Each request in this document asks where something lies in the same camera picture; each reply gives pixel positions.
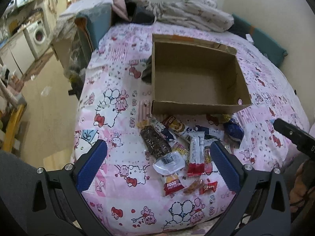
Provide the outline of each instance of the washing machine door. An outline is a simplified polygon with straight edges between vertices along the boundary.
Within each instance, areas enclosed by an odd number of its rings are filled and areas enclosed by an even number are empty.
[[[43,26],[38,26],[33,34],[33,39],[34,39],[34,43],[37,45],[41,45],[45,42],[46,40],[46,33],[44,31],[44,27]]]

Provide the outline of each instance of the hello kitty bedsheet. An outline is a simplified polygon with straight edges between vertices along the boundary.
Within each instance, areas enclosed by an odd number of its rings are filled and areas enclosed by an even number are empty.
[[[86,70],[72,160],[86,153],[97,139],[107,142],[108,155],[89,190],[82,194],[115,235],[191,227],[221,214],[234,197],[215,164],[212,173],[202,176],[211,182],[217,181],[215,192],[184,195],[181,190],[164,196],[161,175],[152,168],[136,126],[151,110],[152,88],[141,81],[141,73],[151,55],[152,33],[205,39],[237,49],[253,103],[233,115],[243,127],[245,137],[239,149],[231,146],[231,150],[243,164],[270,171],[296,155],[293,152],[286,157],[290,141],[274,131],[275,118],[309,130],[305,112],[286,78],[245,39],[229,32],[203,32],[162,23],[112,27],[99,42]],[[198,124],[222,129],[214,115],[177,117],[191,127]],[[194,179],[187,178],[186,172],[187,168],[179,171],[179,179],[188,187]]]

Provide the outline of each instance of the barcode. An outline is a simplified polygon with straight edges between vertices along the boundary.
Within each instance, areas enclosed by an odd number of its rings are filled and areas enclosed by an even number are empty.
[[[174,161],[173,157],[171,155],[168,155],[162,159],[163,165],[167,165]]]

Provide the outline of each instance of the brown mat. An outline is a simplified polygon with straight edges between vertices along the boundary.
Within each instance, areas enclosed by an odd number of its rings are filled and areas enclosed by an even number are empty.
[[[31,79],[32,75],[38,75],[53,54],[54,54],[53,51],[46,52],[44,55],[42,55],[42,57],[39,60],[36,60],[27,70],[25,75],[22,76],[22,80],[28,81]]]

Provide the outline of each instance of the washing machine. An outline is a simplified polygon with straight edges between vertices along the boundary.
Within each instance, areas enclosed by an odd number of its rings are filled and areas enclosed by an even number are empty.
[[[24,29],[24,35],[35,59],[39,59],[49,47],[43,20],[39,19],[28,25]]]

